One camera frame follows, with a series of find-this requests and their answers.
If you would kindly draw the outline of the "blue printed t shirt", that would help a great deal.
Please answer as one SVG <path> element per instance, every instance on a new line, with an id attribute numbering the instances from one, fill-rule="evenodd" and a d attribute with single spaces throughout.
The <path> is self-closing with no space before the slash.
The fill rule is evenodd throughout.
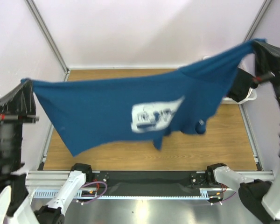
<path id="1" fill-rule="evenodd" d="M 205 133 L 254 42 L 158 75 L 33 80 L 33 92 L 73 156 L 117 141 L 152 141 L 160 150 L 172 132 Z"/>

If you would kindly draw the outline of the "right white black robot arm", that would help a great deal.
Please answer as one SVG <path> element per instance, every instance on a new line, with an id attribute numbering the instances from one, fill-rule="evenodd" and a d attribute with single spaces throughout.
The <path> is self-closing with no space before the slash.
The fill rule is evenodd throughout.
<path id="1" fill-rule="evenodd" d="M 253 42 L 257 84 L 271 83 L 280 109 L 280 48 L 264 41 Z M 280 224 L 280 152 L 277 173 L 240 172 L 223 163 L 209 165 L 205 181 L 237 193 L 242 205 L 263 224 Z"/>

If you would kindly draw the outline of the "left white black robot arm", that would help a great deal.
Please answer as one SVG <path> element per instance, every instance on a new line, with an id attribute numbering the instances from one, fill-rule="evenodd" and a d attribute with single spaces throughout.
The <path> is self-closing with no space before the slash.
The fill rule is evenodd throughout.
<path id="1" fill-rule="evenodd" d="M 36 123 L 38 119 L 31 80 L 22 81 L 0 98 L 0 224 L 62 224 L 77 191 L 93 183 L 91 166 L 77 163 L 57 195 L 39 210 L 32 210 L 27 175 L 15 172 L 24 165 L 23 124 Z"/>

